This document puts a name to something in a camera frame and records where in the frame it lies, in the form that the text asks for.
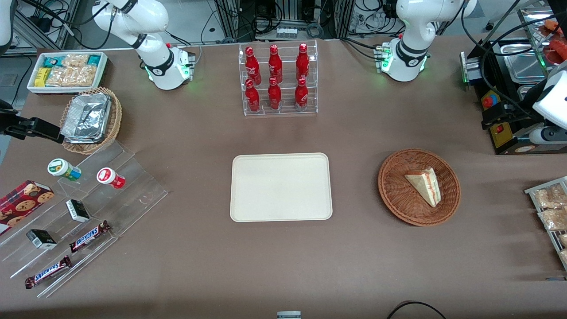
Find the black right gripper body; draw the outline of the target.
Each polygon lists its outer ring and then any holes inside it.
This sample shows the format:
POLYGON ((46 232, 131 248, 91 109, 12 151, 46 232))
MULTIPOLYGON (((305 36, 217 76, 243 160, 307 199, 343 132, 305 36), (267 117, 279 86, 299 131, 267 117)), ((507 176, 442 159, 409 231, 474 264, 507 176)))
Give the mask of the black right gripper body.
POLYGON ((22 135, 20 133, 14 133, 9 130, 10 128, 19 128, 20 118, 16 114, 16 110, 13 109, 10 103, 0 100, 0 133, 21 139, 22 135))

